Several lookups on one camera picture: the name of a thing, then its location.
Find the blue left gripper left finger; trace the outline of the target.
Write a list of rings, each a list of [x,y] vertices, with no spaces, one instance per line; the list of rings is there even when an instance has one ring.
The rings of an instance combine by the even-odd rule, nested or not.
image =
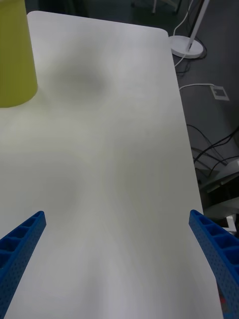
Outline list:
[[[39,211],[0,240],[0,318],[4,318],[33,251],[46,227]]]

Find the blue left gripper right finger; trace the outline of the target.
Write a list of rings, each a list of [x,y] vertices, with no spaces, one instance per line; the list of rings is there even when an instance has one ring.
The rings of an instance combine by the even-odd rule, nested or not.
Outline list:
[[[226,301],[224,318],[239,318],[239,239],[196,210],[190,211],[189,226]]]

